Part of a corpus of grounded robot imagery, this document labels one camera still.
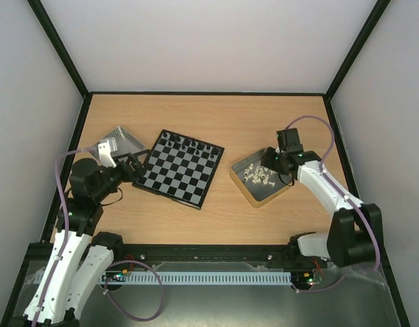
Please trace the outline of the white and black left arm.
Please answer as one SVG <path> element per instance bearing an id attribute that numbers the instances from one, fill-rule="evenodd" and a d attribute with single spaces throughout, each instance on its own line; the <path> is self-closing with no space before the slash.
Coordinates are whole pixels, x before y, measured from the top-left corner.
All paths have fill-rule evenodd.
<path id="1" fill-rule="evenodd" d="M 60 193 L 57 232 L 43 277 L 24 313 L 13 317 L 10 326 L 78 326 L 100 275 L 121 257 L 122 236 L 94 231 L 104 212 L 102 202 L 121 183 L 145 175 L 139 157 L 150 151 L 113 157 L 107 142 L 99 144 L 98 150 L 99 161 L 82 158 L 73 163 L 72 196 Z"/>

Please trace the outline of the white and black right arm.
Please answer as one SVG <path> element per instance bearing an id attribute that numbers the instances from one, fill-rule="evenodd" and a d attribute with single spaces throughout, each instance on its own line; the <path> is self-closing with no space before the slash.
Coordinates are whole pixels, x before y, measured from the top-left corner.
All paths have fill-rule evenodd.
<path id="1" fill-rule="evenodd" d="M 326 169 L 315 152 L 277 152 L 268 147 L 261 156 L 261 165 L 278 174 L 290 175 L 304 185 L 326 209 L 332 221 L 328 233 L 309 233 L 296 239 L 288 250 L 289 261 L 304 266 L 312 257 L 333 262 L 339 268 L 372 262 L 379 268 L 379 241 L 371 220 L 378 220 L 376 205 L 366 205 L 351 194 Z"/>

